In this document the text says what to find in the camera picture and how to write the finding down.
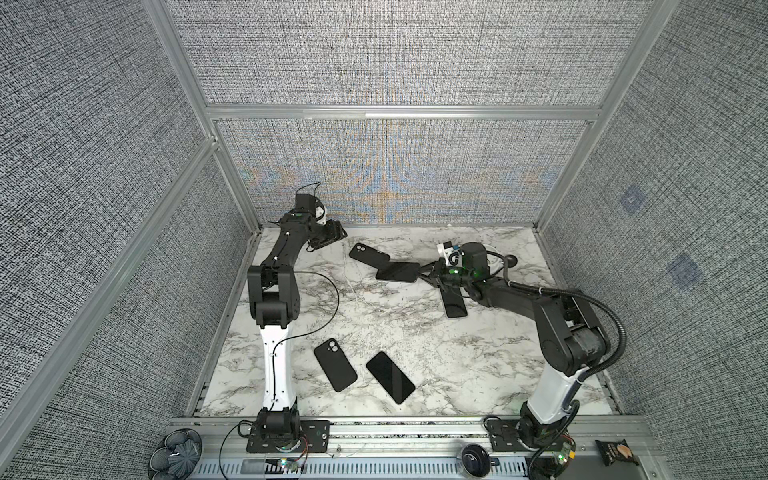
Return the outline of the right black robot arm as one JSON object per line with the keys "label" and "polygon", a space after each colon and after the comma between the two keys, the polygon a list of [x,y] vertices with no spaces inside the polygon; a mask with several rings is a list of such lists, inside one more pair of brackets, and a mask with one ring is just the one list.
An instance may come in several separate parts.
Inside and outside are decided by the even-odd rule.
{"label": "right black robot arm", "polygon": [[494,275],[484,255],[460,266],[440,259],[421,267],[420,276],[441,291],[451,318],[468,296],[481,306],[534,321],[545,366],[517,424],[518,438],[528,449],[547,448],[564,434],[578,413],[576,394],[584,381],[612,366],[625,351],[626,330],[610,307],[579,291],[534,287]]}

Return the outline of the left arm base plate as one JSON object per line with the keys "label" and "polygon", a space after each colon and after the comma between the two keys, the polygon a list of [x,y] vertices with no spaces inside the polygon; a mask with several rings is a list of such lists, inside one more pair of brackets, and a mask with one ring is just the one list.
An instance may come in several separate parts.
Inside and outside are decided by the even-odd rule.
{"label": "left arm base plate", "polygon": [[292,426],[294,429],[287,433],[268,433],[258,427],[248,435],[245,451],[249,454],[326,453],[331,425],[328,420],[301,420],[298,429]]}

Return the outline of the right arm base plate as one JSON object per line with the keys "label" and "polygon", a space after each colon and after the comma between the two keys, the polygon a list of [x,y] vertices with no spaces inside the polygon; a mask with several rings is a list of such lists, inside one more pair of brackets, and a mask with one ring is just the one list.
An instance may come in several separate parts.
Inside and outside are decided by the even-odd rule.
{"label": "right arm base plate", "polygon": [[517,424],[517,420],[502,419],[497,416],[488,416],[482,420],[493,452],[523,452],[528,450],[520,440]]}

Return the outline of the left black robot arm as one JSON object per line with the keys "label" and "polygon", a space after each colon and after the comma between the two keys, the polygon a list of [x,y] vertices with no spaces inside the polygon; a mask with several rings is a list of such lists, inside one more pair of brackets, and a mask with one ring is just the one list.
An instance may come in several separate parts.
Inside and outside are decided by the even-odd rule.
{"label": "left black robot arm", "polygon": [[261,335],[265,389],[256,432],[263,439],[300,439],[298,400],[293,386],[292,323],[301,299],[295,265],[304,248],[318,250],[346,236],[323,205],[295,207],[277,222],[279,235],[269,254],[247,272],[249,309]]}

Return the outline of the black phone case back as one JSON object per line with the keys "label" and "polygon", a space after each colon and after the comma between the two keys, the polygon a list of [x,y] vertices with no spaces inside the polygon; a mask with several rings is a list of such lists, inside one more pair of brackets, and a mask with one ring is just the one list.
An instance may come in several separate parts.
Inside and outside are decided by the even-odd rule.
{"label": "black phone case back", "polygon": [[390,263],[391,257],[374,247],[361,242],[356,243],[349,252],[351,259],[377,270],[384,269]]}

